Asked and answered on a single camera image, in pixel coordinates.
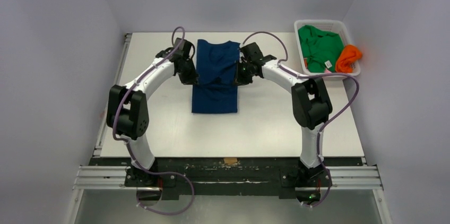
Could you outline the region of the blue t-shirt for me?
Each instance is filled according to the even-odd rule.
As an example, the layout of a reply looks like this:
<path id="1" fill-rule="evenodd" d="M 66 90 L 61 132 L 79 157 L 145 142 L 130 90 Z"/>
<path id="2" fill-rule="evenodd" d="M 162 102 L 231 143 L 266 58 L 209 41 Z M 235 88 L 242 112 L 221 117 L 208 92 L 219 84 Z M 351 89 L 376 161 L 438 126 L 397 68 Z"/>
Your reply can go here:
<path id="1" fill-rule="evenodd" d="M 198 84 L 193 86 L 192 112 L 195 114 L 233 114 L 238 112 L 236 63 L 240 43 L 213 44 L 197 41 L 196 71 Z"/>

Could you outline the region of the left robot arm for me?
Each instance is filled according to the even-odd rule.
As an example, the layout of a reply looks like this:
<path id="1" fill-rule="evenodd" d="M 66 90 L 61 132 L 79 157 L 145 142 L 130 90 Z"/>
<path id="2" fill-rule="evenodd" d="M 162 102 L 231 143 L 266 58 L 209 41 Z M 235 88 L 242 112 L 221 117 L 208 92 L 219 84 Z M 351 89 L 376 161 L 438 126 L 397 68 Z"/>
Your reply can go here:
<path id="1" fill-rule="evenodd" d="M 178 76 L 183 85 L 196 85 L 198 74 L 193 62 L 194 45 L 177 38 L 172 47 L 160 51 L 137 78 L 125 85 L 113 85 L 109 91 L 106 123 L 114 140 L 122 141 L 130 153 L 132 166 L 140 169 L 138 180 L 144 186 L 158 181 L 152 168 L 155 156 L 146 139 L 150 125 L 148 99 L 165 81 Z"/>

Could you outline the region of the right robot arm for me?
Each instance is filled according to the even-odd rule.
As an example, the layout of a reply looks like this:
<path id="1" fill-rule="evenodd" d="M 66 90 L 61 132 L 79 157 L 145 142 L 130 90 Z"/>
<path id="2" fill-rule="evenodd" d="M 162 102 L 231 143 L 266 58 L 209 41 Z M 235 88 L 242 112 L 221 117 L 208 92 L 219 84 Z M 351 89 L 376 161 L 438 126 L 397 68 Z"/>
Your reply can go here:
<path id="1" fill-rule="evenodd" d="M 321 128 L 333 110 L 324 80 L 296 73 L 282 66 L 273 55 L 263 55 L 257 43 L 245 45 L 236 63 L 234 84 L 248 85 L 253 77 L 272 81 L 291 94 L 292 111 L 301 127 L 302 149 L 299 157 L 299 181 L 311 185 L 324 171 Z"/>

